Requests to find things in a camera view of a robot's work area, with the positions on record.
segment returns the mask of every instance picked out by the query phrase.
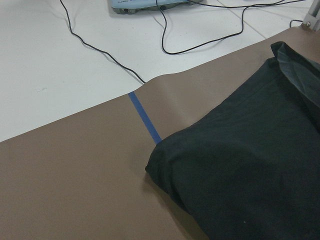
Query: dark green fabric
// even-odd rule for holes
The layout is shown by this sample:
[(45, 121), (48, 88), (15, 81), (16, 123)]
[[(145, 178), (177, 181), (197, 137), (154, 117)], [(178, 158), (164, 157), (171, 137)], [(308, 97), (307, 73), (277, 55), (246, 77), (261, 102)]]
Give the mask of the dark green fabric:
[(271, 47), (274, 58), (160, 142), (145, 168), (212, 240), (320, 240), (320, 65)]

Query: metal bracket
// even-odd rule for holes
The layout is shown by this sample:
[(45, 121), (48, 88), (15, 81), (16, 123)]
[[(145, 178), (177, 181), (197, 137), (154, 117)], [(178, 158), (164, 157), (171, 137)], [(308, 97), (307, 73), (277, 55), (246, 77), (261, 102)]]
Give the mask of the metal bracket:
[(320, 30), (320, 0), (313, 1), (303, 20), (303, 24), (314, 31)]

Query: thin black wire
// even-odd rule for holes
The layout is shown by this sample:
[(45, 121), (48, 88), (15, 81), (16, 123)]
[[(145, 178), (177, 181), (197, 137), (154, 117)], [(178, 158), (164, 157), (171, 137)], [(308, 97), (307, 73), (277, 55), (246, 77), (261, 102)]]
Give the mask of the thin black wire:
[(297, 20), (297, 19), (294, 19), (294, 20), (291, 20), (290, 23), (289, 23), (289, 28), (291, 28), (291, 24), (292, 22), (299, 22), (299, 23), (302, 23), (303, 21), (302, 20)]
[(70, 30), (70, 32), (71, 32), (72, 35), (74, 35), (74, 36), (76, 36), (78, 39), (80, 39), (81, 42), (82, 42), (84, 45), (86, 45), (86, 46), (88, 46), (88, 47), (90, 47), (90, 48), (92, 48), (92, 49), (94, 49), (94, 50), (96, 50), (96, 51), (98, 51), (98, 52), (100, 52), (100, 53), (107, 54), (107, 55), (108, 55), (116, 64), (118, 64), (120, 67), (122, 67), (122, 68), (125, 69), (125, 70), (128, 70), (128, 71), (132, 72), (143, 84), (146, 83), (145, 81), (142, 80), (142, 78), (141, 78), (134, 70), (132, 70), (132, 69), (130, 69), (130, 68), (122, 65), (122, 64), (121, 64), (120, 62), (118, 62), (110, 53), (108, 53), (108, 52), (106, 52), (106, 51), (103, 51), (103, 50), (101, 50), (101, 49), (99, 49), (99, 48), (97, 48), (97, 47), (95, 47), (95, 46), (92, 46), (92, 45), (86, 43), (86, 42), (82, 39), (82, 37), (80, 37), (78, 34), (74, 33), (74, 32), (72, 31), (71, 21), (70, 21), (70, 17), (69, 17), (68, 10), (67, 10), (66, 6), (64, 5), (64, 3), (62, 2), (62, 0), (60, 0), (60, 3), (62, 4), (62, 6), (63, 6), (63, 8), (64, 8), (64, 10), (65, 10), (66, 16), (67, 16), (67, 18), (68, 18), (69, 30)]
[(156, 4), (158, 10), (161, 12), (161, 14), (162, 14), (162, 16), (164, 18), (164, 22), (165, 22), (163, 33), (162, 33), (162, 38), (161, 38), (161, 47), (162, 47), (162, 51), (164, 51), (166, 54), (177, 55), (177, 54), (186, 53), (186, 52), (189, 52), (189, 51), (191, 51), (193, 49), (202, 47), (204, 45), (207, 45), (207, 44), (210, 44), (210, 43), (213, 43), (213, 42), (217, 42), (217, 41), (220, 41), (220, 40), (224, 40), (224, 39), (227, 39), (227, 38), (231, 38), (231, 37), (240, 35), (244, 31), (244, 28), (245, 28), (244, 14), (245, 14), (245, 11), (248, 8), (271, 7), (271, 6), (278, 6), (278, 5), (290, 4), (290, 3), (296, 3), (296, 2), (303, 2), (305, 0), (292, 0), (292, 1), (286, 1), (286, 2), (284, 2), (285, 0), (280, 0), (280, 1), (277, 1), (277, 2), (273, 2), (273, 3), (257, 3), (257, 4), (242, 5), (242, 6), (218, 6), (218, 5), (210, 5), (210, 4), (200, 3), (200, 2), (193, 1), (193, 0), (187, 0), (187, 1), (189, 1), (191, 3), (194, 3), (194, 4), (207, 6), (207, 7), (214, 7), (214, 8), (223, 8), (223, 9), (244, 8), (243, 11), (242, 11), (242, 14), (241, 14), (241, 31), (233, 33), (233, 34), (230, 34), (230, 35), (227, 35), (227, 36), (223, 36), (223, 37), (220, 37), (220, 38), (217, 38), (217, 39), (213, 39), (213, 40), (210, 40), (210, 41), (207, 41), (207, 42), (204, 42), (202, 44), (199, 44), (199, 45), (196, 45), (194, 47), (188, 48), (186, 50), (177, 51), (177, 52), (169, 52), (169, 51), (167, 51), (165, 49), (165, 45), (164, 45), (165, 34), (166, 34), (167, 26), (168, 26), (167, 18), (165, 16), (163, 10), (161, 9), (161, 7), (158, 5), (158, 0), (155, 0), (155, 4)]

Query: light blue device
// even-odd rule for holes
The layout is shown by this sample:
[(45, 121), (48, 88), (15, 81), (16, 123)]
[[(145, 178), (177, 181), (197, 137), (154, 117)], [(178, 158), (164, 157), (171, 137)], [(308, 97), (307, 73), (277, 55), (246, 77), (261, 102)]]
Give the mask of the light blue device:
[[(161, 10), (170, 9), (178, 4), (194, 4), (188, 0), (158, 0)], [(111, 0), (111, 7), (117, 14), (135, 14), (138, 10), (158, 10), (156, 0)]]

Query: garment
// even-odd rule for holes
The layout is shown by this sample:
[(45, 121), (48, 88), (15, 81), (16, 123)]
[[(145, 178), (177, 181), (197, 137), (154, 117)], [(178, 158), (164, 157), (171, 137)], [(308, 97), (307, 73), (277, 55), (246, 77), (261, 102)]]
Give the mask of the garment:
[(320, 65), (284, 42), (271, 48), (145, 168), (212, 240), (320, 239)]

